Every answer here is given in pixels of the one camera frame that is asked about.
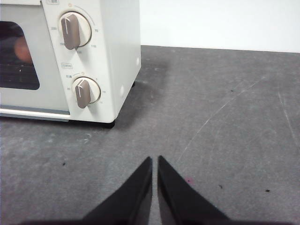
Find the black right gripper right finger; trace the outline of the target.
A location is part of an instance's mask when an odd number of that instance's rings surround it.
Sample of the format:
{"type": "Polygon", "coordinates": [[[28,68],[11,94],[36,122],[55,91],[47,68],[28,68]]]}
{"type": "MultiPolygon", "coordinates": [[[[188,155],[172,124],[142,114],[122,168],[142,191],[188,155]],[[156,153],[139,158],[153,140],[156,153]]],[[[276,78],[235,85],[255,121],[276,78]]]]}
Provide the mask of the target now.
{"type": "Polygon", "coordinates": [[[196,192],[163,157],[158,157],[157,194],[162,223],[231,223],[196,192]]]}

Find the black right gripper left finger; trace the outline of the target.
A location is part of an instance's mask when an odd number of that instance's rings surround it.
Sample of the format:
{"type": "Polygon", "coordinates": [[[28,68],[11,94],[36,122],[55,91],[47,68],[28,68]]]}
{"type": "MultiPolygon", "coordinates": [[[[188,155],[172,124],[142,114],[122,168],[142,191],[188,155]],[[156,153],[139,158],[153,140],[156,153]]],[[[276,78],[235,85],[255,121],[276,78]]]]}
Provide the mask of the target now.
{"type": "Polygon", "coordinates": [[[152,159],[147,157],[124,184],[88,213],[85,223],[148,223],[152,201],[152,159]]]}

